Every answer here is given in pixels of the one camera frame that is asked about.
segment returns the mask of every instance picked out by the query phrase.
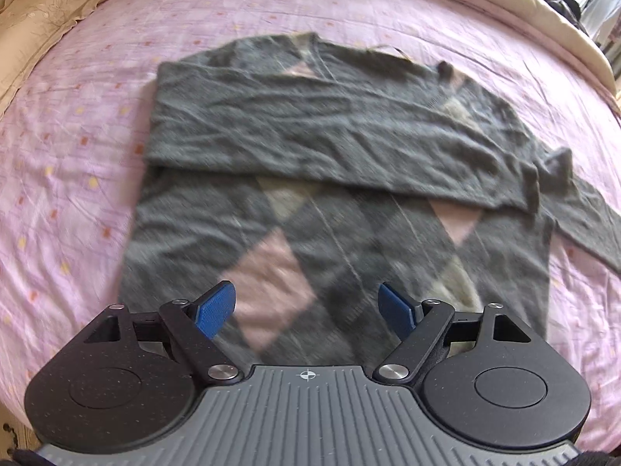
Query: gray plastic base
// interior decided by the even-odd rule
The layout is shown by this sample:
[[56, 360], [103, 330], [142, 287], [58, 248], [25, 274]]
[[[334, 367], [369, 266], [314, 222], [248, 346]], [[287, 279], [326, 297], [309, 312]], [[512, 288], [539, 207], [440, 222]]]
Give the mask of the gray plastic base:
[[130, 452], [91, 456], [45, 445], [57, 466], [561, 466], [578, 454], [500, 454], [438, 428], [403, 387], [360, 367], [256, 367], [237, 385], [205, 392], [176, 431]]

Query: bedspread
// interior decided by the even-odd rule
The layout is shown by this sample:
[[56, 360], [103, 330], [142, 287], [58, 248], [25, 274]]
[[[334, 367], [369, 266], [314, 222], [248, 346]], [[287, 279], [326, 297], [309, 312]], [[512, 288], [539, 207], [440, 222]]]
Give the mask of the bedspread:
[[[572, 147], [575, 172], [619, 209], [614, 115], [578, 73], [517, 27], [499, 23], [495, 12], [452, 0], [103, 4], [37, 65], [0, 123], [4, 403], [25, 419], [21, 401], [33, 373], [116, 299], [144, 171], [153, 80], [164, 60], [238, 37], [305, 30], [350, 46], [388, 43], [420, 63], [445, 60], [508, 100], [548, 145]], [[448, 208], [447, 215], [468, 214]], [[288, 255], [269, 242], [259, 249], [287, 264]], [[621, 282], [558, 236], [551, 257], [547, 339], [594, 395], [579, 445], [612, 449], [621, 442]]]

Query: pink bed sheet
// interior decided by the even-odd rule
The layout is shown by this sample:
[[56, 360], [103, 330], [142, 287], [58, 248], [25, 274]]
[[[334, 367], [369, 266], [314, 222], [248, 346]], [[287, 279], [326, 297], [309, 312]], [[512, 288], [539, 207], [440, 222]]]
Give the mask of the pink bed sheet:
[[[449, 61], [510, 101], [549, 145], [572, 147], [577, 173], [619, 209], [614, 114], [563, 51], [499, 18], [511, 22], [480, 0], [103, 4], [43, 58], [0, 122], [2, 402], [25, 421], [29, 379], [115, 301], [158, 63], [234, 38], [315, 30], [350, 46], [390, 44], [421, 63]], [[621, 443], [620, 279], [560, 237], [550, 271], [547, 339], [593, 392], [579, 445], [610, 450]]]

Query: white crosshair symbol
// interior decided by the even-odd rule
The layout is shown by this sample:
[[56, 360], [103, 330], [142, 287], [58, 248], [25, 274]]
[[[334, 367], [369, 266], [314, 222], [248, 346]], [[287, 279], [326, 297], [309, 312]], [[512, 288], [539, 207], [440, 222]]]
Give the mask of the white crosshair symbol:
[[317, 373], [312, 372], [311, 370], [306, 370], [305, 372], [300, 373], [299, 376], [305, 380], [312, 380], [317, 376]]

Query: patterned bed sheet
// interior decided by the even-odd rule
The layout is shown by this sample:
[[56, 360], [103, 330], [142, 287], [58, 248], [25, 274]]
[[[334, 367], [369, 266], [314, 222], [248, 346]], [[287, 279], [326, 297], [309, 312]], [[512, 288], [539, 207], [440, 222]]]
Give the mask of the patterned bed sheet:
[[[543, 141], [570, 146], [576, 172], [619, 210], [614, 114], [537, 43], [536, 31], [502, 24], [506, 13], [467, 1], [111, 0], [76, 26], [0, 122], [2, 402], [26, 421], [29, 379], [115, 301], [157, 65], [234, 38], [314, 30], [350, 46], [391, 45], [420, 63], [448, 61], [512, 103]], [[442, 215], [458, 238], [476, 222], [457, 206]], [[279, 264], [282, 255], [272, 255]], [[594, 397], [579, 445], [612, 449], [621, 442], [620, 279], [558, 236], [550, 273], [547, 340]]]

